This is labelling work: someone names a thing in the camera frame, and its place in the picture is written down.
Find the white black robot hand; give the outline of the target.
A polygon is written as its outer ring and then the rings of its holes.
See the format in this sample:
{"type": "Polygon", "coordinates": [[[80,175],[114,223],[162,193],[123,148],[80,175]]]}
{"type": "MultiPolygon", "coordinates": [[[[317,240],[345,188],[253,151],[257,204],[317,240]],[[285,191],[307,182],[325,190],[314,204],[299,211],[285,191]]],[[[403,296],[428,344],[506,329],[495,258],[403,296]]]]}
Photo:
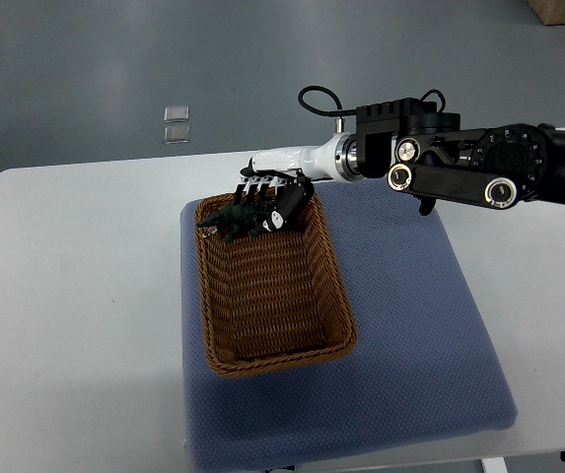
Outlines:
{"type": "Polygon", "coordinates": [[[275,199],[265,217],[257,218],[257,235],[282,230],[301,216],[312,200],[315,180],[338,179],[335,146],[291,147],[265,150],[252,155],[240,171],[235,204],[251,200],[256,193],[274,189],[275,199]]]}

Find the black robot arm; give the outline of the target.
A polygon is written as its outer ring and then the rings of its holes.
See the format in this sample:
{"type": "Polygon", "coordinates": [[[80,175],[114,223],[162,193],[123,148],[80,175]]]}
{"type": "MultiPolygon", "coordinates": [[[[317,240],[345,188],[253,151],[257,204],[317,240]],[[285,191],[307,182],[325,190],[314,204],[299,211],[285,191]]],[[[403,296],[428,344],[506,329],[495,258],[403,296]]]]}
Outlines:
{"type": "Polygon", "coordinates": [[[506,210],[520,202],[565,205],[565,128],[515,123],[463,129],[428,98],[360,106],[356,131],[335,154],[348,180],[383,178],[428,215],[446,200],[506,210]]]}

